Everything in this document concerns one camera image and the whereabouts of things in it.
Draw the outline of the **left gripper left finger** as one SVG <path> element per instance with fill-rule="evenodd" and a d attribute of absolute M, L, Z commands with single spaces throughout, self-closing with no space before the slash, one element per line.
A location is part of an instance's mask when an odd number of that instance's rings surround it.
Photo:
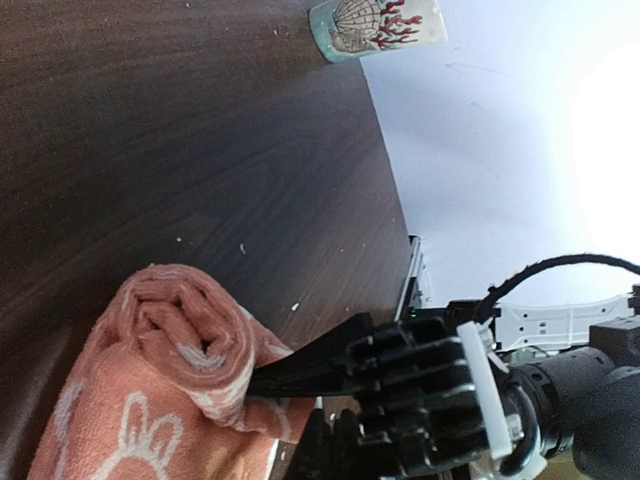
<path fill-rule="evenodd" d="M 314 409 L 283 476 L 284 480 L 327 480 L 333 478 L 331 449 L 333 432 L 324 412 Z"/>

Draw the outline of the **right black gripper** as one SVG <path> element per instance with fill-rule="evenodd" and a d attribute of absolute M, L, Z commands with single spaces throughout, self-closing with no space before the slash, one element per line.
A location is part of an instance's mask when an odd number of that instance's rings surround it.
<path fill-rule="evenodd" d="M 434 475 L 478 459 L 488 438 L 461 339 L 439 318 L 372 328 L 370 313 L 351 316 L 255 369 L 247 396 L 353 392 L 360 406 L 358 443 L 380 477 Z"/>

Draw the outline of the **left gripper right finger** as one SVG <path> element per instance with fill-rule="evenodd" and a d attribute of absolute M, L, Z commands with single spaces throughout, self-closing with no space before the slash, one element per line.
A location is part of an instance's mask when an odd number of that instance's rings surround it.
<path fill-rule="evenodd" d="M 385 435 L 365 437 L 357 415 L 342 410 L 333 424 L 333 479 L 398 479 L 396 446 Z"/>

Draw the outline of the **orange bunny towel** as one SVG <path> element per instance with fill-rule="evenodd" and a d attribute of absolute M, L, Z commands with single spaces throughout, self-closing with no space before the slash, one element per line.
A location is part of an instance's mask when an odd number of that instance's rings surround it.
<path fill-rule="evenodd" d="M 40 440 L 32 479 L 265 479 L 310 399 L 250 398 L 289 348 L 206 273 L 131 276 L 91 331 Z"/>

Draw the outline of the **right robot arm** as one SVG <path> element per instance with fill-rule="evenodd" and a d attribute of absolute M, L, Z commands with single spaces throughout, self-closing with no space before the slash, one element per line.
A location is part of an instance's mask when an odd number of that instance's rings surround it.
<path fill-rule="evenodd" d="M 405 304 L 374 325 L 357 314 L 258 369 L 253 397 L 348 396 L 357 413 L 308 421 L 290 479 L 533 479 L 570 453 L 591 479 L 639 475 L 639 298 L 582 308 L 583 339 L 508 363 L 571 326 L 567 310 L 494 299 Z"/>

